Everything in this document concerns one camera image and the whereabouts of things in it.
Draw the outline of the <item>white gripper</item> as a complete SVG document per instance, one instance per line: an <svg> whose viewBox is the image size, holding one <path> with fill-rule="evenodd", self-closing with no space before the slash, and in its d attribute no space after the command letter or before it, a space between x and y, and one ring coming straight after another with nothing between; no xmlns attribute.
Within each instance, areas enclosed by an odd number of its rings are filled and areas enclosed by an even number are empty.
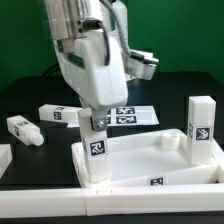
<svg viewBox="0 0 224 224"><path fill-rule="evenodd" d="M127 83L119 44L109 38L110 63L105 65L103 33L88 32L75 39L71 53L60 53L54 45L57 59L66 83L92 108L92 126L95 131L108 128L109 109L124 106L128 99Z"/></svg>

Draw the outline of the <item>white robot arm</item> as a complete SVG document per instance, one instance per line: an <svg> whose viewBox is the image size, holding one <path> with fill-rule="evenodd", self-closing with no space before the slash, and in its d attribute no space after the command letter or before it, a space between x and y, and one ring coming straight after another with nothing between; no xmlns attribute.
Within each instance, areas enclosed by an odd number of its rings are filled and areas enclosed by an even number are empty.
<svg viewBox="0 0 224 224"><path fill-rule="evenodd" d="M109 0L42 0L62 75L91 110L95 131L107 129L107 112L128 100L128 75L152 78L159 60L129 48Z"/></svg>

